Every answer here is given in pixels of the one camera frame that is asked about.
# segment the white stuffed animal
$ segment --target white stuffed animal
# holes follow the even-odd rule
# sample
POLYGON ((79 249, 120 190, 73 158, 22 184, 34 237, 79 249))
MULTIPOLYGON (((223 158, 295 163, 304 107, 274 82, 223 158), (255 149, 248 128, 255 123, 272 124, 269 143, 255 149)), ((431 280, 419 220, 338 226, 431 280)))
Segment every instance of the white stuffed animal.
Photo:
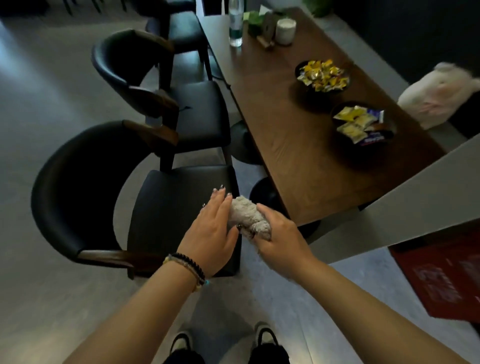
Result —
POLYGON ((421 80, 409 86, 398 105, 423 129, 447 121, 470 96, 480 91, 480 78, 452 63, 441 62, 421 80))

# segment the dark wall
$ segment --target dark wall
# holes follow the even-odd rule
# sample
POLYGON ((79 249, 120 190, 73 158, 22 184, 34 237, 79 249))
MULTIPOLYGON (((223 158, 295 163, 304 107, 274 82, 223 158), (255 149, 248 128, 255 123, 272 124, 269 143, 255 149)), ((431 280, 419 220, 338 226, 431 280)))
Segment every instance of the dark wall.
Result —
MULTIPOLYGON (((336 0, 335 13, 410 83, 441 61, 480 76, 478 0, 336 0)), ((480 132, 480 122, 465 120, 474 103, 480 93, 451 119, 467 137, 480 132)))

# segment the beaded bracelet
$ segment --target beaded bracelet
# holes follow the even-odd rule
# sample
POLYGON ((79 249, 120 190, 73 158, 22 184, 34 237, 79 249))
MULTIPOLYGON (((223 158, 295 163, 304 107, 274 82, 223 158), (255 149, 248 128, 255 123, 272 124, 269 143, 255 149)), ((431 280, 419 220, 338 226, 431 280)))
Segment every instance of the beaded bracelet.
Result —
POLYGON ((205 274, 200 268, 198 264, 196 264, 193 260, 188 258, 186 255, 180 254, 180 253, 173 253, 169 254, 165 260, 163 261, 163 264, 166 262, 175 262, 180 264, 181 266, 184 266, 187 268, 194 276, 197 278, 197 284, 195 286, 195 289, 193 292, 197 292, 202 288, 202 286, 207 283, 208 281, 205 279, 205 274))

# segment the shoe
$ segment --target shoe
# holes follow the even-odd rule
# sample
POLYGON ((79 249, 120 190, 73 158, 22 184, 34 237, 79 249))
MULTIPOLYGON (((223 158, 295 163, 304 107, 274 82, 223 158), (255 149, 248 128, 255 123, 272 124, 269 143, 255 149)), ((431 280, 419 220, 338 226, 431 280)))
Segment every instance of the shoe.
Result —
POLYGON ((175 339, 173 339, 172 347, 170 348, 170 354, 175 350, 193 350, 193 340, 188 331, 179 332, 175 339))
POLYGON ((263 344, 278 345, 275 333, 271 327, 265 322, 259 322, 255 325, 255 346, 263 344))

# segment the cloth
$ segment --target cloth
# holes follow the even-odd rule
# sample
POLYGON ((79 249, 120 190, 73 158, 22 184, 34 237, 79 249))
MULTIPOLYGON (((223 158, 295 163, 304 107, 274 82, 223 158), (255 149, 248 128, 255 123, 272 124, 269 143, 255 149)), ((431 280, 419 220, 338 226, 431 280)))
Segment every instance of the cloth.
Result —
POLYGON ((257 205, 248 198, 239 196, 232 201, 229 224, 240 225, 240 233, 249 240, 258 235, 264 240, 272 240, 272 228, 265 216, 257 210, 257 205))
MULTIPOLYGON (((290 364, 283 346, 263 344, 252 350, 248 364, 290 364)), ((205 364, 202 356, 192 350, 175 350, 163 364, 205 364)))

